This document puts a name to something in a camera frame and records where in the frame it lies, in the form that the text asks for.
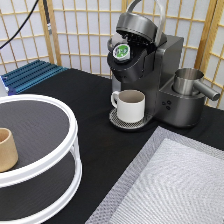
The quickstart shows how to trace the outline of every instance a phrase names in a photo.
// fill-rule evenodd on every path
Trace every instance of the mesh surface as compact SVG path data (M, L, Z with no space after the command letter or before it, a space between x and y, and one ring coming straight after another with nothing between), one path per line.
M222 223L223 170L223 160L165 139L109 223Z
M25 218L47 208L65 193L74 175L75 161L68 153L41 175L0 188L0 222Z
M87 220L87 224L109 223L111 216L165 138L224 160L224 153L222 151L158 127L105 199Z
M12 131L19 155L12 169L18 169L58 147L68 133L69 120L52 104L24 100L0 104L0 127Z
M150 116L149 114L145 114L145 117L136 123L126 123L124 121L121 121L117 117L117 109L115 108L111 110L109 119L110 119L110 122L118 128L121 128L124 130L137 130L139 128L143 128L146 124L148 124L149 121L152 119L152 116Z

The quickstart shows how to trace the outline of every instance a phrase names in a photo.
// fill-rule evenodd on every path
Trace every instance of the mug handle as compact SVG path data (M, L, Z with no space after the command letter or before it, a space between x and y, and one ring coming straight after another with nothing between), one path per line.
M115 108L117 108L117 104L115 103L114 99L118 99L118 95L119 95L118 91L114 91L111 95L111 103Z

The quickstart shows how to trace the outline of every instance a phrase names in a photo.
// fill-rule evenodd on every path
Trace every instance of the coffee mug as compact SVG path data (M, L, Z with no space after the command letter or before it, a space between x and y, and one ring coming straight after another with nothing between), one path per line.
M9 170L17 161L18 153L12 132L6 128L0 128L0 172Z
M111 103L117 108L117 117L126 123L135 123L144 117L145 95L137 90L115 91Z

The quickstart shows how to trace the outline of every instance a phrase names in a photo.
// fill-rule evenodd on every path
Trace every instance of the stainless steel pitcher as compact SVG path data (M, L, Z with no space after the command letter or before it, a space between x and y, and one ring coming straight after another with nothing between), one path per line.
M185 96L193 96L201 92L212 101L219 99L220 93L202 83L204 74L200 70L182 68L178 69L175 74L173 84L175 92Z

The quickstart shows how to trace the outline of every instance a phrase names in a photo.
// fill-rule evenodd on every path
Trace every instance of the shoji screen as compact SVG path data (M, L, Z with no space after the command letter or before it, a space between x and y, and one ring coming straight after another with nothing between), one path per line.
M208 100L208 105L224 110L224 0L216 6L201 70L205 83L221 93L219 101Z
M15 34L34 2L0 0L0 45ZM0 75L36 59L54 62L42 0L21 32L0 50Z
M213 12L214 0L161 0L166 11L166 24L164 33L184 37L184 48L180 60L180 67L194 67L201 41L204 24L211 23L212 14L208 15L208 8ZM154 0L142 0L134 10L154 21L159 22L159 10Z
M48 0L58 64L110 75L107 41L115 33L122 0Z

